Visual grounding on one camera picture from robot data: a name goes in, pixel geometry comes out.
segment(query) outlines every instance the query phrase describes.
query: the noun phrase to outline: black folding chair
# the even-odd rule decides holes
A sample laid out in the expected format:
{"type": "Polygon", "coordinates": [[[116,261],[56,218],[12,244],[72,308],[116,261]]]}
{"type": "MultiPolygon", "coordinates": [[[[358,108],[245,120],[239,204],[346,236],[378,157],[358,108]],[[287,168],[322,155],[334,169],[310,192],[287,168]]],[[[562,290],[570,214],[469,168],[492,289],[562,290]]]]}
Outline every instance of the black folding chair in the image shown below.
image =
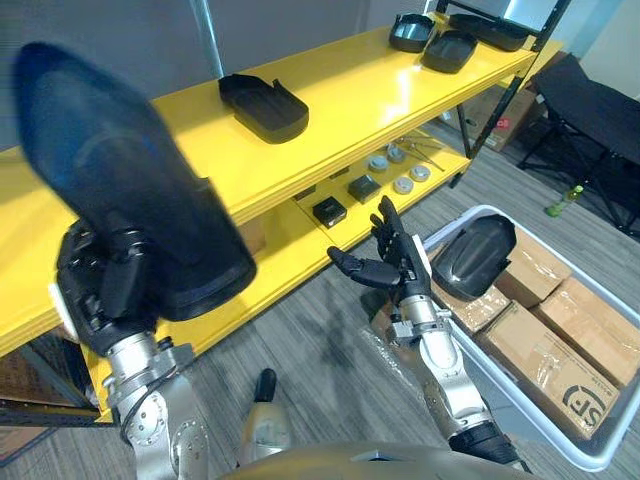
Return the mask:
{"type": "Polygon", "coordinates": [[[533,82],[544,97],[551,128],[518,166],[564,172],[574,185],[593,187],[606,205],[609,220],[624,233],[640,236],[640,231],[632,229],[640,213],[640,102],[590,80],[573,55],[534,76],[533,82]],[[589,139],[601,150],[597,160],[585,156],[577,137],[589,139]],[[545,159],[548,163],[532,163],[529,157],[551,138],[570,148],[575,154],[572,161],[557,155],[545,159]],[[625,162],[635,165],[624,168],[625,162]],[[629,210],[626,219],[613,199],[629,210]]]}

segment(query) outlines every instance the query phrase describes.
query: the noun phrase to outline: small black box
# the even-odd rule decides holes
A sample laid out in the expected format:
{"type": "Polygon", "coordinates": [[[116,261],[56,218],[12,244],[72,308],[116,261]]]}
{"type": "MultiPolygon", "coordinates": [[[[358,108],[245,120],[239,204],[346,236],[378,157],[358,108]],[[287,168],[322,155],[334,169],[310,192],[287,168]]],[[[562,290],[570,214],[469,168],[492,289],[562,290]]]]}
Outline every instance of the small black box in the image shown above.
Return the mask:
{"type": "Polygon", "coordinates": [[[364,205],[380,190],[380,185],[369,175],[363,175],[351,182],[347,190],[349,195],[364,205]]]}
{"type": "Polygon", "coordinates": [[[313,216],[325,227],[331,228],[347,216],[347,209],[335,198],[329,197],[313,206],[313,216]]]}

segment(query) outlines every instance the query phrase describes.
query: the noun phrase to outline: gray round spool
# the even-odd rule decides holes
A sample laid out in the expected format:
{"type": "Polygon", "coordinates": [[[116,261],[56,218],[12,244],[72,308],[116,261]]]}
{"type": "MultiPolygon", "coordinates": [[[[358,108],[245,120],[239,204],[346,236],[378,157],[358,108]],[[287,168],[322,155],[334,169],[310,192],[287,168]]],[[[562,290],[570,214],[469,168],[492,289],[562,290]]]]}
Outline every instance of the gray round spool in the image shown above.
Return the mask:
{"type": "Polygon", "coordinates": [[[413,190],[413,182],[410,178],[400,177],[393,182],[393,189],[400,195],[407,195],[413,190]]]}
{"type": "Polygon", "coordinates": [[[371,155],[369,157],[369,170],[372,172],[384,172],[387,168],[389,168],[389,162],[386,157],[382,155],[371,155]]]}
{"type": "Polygon", "coordinates": [[[390,143],[387,147],[387,158],[390,162],[402,163],[404,159],[407,158],[407,154],[396,144],[390,143]]]}
{"type": "Polygon", "coordinates": [[[431,171],[422,165],[416,165],[409,170],[409,176],[416,182],[426,182],[429,175],[431,175],[431,171]]]}

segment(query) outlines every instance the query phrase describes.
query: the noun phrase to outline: gray wall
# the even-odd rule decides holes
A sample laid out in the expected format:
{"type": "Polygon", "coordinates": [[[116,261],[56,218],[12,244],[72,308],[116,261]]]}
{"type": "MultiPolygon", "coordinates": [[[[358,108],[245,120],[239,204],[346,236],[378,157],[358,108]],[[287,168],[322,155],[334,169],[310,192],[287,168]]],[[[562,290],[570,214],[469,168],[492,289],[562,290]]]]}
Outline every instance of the gray wall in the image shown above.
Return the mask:
{"type": "MultiPolygon", "coordinates": [[[[260,65],[380,25],[418,0],[209,0],[225,72],[260,65]]],[[[189,0],[2,0],[0,150],[17,143],[7,85],[18,49],[55,42],[148,98],[211,78],[189,0]]]]}

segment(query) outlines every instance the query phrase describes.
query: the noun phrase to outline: white wall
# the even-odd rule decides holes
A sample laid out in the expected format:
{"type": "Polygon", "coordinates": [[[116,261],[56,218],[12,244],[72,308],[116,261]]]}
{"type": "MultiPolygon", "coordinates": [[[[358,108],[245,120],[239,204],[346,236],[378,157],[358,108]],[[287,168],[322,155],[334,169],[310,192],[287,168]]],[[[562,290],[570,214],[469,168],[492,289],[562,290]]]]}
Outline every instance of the white wall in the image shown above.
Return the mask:
{"type": "Polygon", "coordinates": [[[580,62],[592,80],[640,100],[640,1],[624,0],[580,62]]]}

